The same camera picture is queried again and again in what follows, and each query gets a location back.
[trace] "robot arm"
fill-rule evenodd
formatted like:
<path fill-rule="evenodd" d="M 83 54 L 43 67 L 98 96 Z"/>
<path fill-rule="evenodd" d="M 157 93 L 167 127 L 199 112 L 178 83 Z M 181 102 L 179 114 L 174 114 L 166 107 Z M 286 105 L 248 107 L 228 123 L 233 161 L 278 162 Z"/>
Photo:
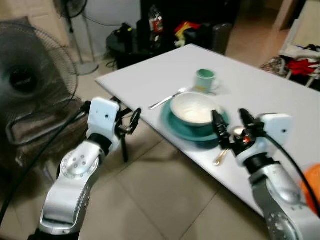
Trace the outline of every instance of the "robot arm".
<path fill-rule="evenodd" d="M 266 114 L 254 119 L 240 110 L 245 127 L 234 128 L 230 141 L 227 125 L 212 112 L 213 128 L 224 149 L 232 149 L 238 165 L 250 173 L 253 197 L 263 212 L 272 240 L 318 240 L 320 219 L 302 202 L 300 188 L 283 166 L 272 159 L 276 148 L 261 135 L 266 132 L 281 145 L 286 142 L 292 119 L 285 114 Z"/>
<path fill-rule="evenodd" d="M 130 126 L 122 126 L 118 103 L 99 97 L 92 100 L 87 140 L 61 161 L 59 176 L 45 199 L 39 227 L 29 239 L 79 239 L 99 168 L 108 153 L 118 148 L 119 138 L 133 133 L 140 113 L 141 109 L 134 112 Z"/>

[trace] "beige floor tile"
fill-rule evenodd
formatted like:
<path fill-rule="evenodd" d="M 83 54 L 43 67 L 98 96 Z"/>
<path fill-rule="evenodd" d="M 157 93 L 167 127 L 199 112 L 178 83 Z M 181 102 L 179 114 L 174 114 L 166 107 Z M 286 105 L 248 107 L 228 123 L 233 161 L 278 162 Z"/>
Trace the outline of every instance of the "beige floor tile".
<path fill-rule="evenodd" d="M 115 180 L 92 193 L 80 240 L 164 239 Z"/>
<path fill-rule="evenodd" d="M 57 169 L 51 171 L 52 177 L 56 176 Z M 46 194 L 52 186 L 52 182 L 44 176 L 42 170 L 36 168 L 32 170 L 21 183 L 19 191 L 15 195 L 14 204 L 20 205 Z"/>
<path fill-rule="evenodd" d="M 262 217 L 222 188 L 181 240 L 269 240 Z"/>
<path fill-rule="evenodd" d="M 14 203 L 16 215 L 25 234 L 24 239 L 27 239 L 37 229 L 46 196 L 47 194 L 43 194 L 24 202 Z"/>
<path fill-rule="evenodd" d="M 129 158 L 128 163 L 124 162 L 121 147 L 108 155 L 105 159 L 105 163 L 101 167 L 100 178 L 94 185 L 92 191 L 99 189 L 111 177 L 128 167 L 133 161 L 162 141 L 162 137 L 142 120 L 139 122 L 134 133 L 128 135 L 125 139 Z"/>
<path fill-rule="evenodd" d="M 106 61 L 102 61 L 99 64 L 97 71 L 89 75 L 79 76 L 76 95 L 83 101 L 91 101 L 94 97 L 102 97 L 106 99 L 110 99 L 112 97 L 106 90 L 95 82 L 96 78 L 112 72 L 112 69 L 105 67 L 105 64 Z"/>
<path fill-rule="evenodd" d="M 12 206 L 10 206 L 5 213 L 1 225 L 0 239 L 2 238 L 4 240 L 25 240 L 28 238 L 27 235 L 24 235 L 16 211 Z"/>
<path fill-rule="evenodd" d="M 165 141 L 116 179 L 170 240 L 179 239 L 220 188 L 212 177 Z"/>
<path fill-rule="evenodd" d="M 277 11 L 267 9 L 260 15 L 240 12 L 232 29 L 226 56 L 259 67 L 278 55 L 289 33 L 288 29 L 273 29 Z"/>
<path fill-rule="evenodd" d="M 3 202 L 5 200 L 6 196 L 6 190 L 5 183 L 3 181 L 0 181 L 0 206 L 3 205 Z M 24 236 L 21 225 L 19 223 L 16 210 L 14 208 L 14 205 L 9 205 L 2 225 L 0 229 L 0 239 L 3 238 L 5 240 L 24 240 L 27 239 L 26 236 Z"/>

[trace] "white bowl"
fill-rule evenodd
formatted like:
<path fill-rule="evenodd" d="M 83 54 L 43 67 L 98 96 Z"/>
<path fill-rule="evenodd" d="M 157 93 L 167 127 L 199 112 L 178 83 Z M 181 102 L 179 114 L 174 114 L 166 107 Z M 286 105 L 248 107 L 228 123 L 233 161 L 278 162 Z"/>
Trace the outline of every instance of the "white bowl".
<path fill-rule="evenodd" d="M 204 126 L 212 122 L 212 110 L 221 114 L 221 108 L 211 96 L 198 92 L 185 92 L 171 101 L 173 114 L 191 126 Z"/>

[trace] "fan grille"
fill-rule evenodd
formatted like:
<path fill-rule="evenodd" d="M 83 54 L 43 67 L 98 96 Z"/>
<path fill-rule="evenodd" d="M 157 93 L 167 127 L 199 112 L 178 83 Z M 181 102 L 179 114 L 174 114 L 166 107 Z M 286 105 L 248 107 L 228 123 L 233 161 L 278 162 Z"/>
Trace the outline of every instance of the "fan grille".
<path fill-rule="evenodd" d="M 69 17 L 72 19 L 84 11 L 87 1 L 88 0 L 54 0 L 53 2 L 55 9 L 60 16 L 64 18 L 68 17 L 66 13 L 67 8 Z"/>
<path fill-rule="evenodd" d="M 52 111 L 56 102 L 73 98 L 76 68 L 47 33 L 30 25 L 1 22 L 0 46 L 0 124 Z"/>

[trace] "black cable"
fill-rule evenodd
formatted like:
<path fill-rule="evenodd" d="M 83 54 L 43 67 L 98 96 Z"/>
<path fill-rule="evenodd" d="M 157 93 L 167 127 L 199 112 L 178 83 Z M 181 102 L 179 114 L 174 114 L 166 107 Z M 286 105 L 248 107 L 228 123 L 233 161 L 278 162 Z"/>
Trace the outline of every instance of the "black cable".
<path fill-rule="evenodd" d="M 71 116 L 57 131 L 56 133 L 52 136 L 52 138 L 41 148 L 41 150 L 37 153 L 37 155 L 32 159 L 32 161 L 30 162 L 30 164 L 25 168 L 25 170 L 23 171 L 23 173 L 19 176 L 19 178 L 13 183 L 10 193 L 7 195 L 7 197 L 5 198 L 1 211 L 0 211 L 0 228 L 2 225 L 2 222 L 4 220 L 6 211 L 9 207 L 9 204 L 11 202 L 11 200 L 13 199 L 16 191 L 18 190 L 18 187 L 20 186 L 20 184 L 22 183 L 22 181 L 25 179 L 25 177 L 28 175 L 28 173 L 30 172 L 30 170 L 35 166 L 35 164 L 38 162 L 38 160 L 40 159 L 41 155 L 45 152 L 45 150 L 47 150 L 47 148 L 53 143 L 53 141 L 58 137 L 58 135 L 70 124 L 72 123 L 77 117 L 78 115 L 80 115 L 83 112 L 88 113 L 90 109 L 90 103 L 89 102 L 85 102 L 84 105 L 73 115 Z"/>
<path fill-rule="evenodd" d="M 102 25 L 102 26 L 105 26 L 105 27 L 120 27 L 121 26 L 121 24 L 105 24 L 105 23 L 102 23 L 102 22 L 100 22 L 98 20 L 95 20 L 95 19 L 85 15 L 84 13 L 82 15 L 83 15 L 84 18 L 90 20 L 91 22 L 94 22 L 96 24 L 99 24 L 99 25 Z"/>
<path fill-rule="evenodd" d="M 298 174 L 302 178 L 302 181 L 303 181 L 304 185 L 308 189 L 308 192 L 310 193 L 310 196 L 312 198 L 316 213 L 317 213 L 318 217 L 320 218 L 320 206 L 319 206 L 319 203 L 317 201 L 317 197 L 316 197 L 314 191 L 312 190 L 310 184 L 308 183 L 308 180 L 306 179 L 304 173 L 301 171 L 301 169 L 299 168 L 299 166 L 297 165 L 295 160 L 289 155 L 289 153 L 279 143 L 276 142 L 276 140 L 274 140 L 268 134 L 265 134 L 264 137 L 266 139 L 268 139 L 270 142 L 272 142 L 289 159 L 289 161 L 292 163 L 292 165 L 294 166 L 295 170 L 298 172 Z"/>
<path fill-rule="evenodd" d="M 116 60 L 112 60 L 112 61 L 109 61 L 109 62 L 107 62 L 106 64 L 105 64 L 105 66 L 107 67 L 107 68 L 113 68 L 114 66 L 115 66 L 115 62 L 116 62 Z"/>

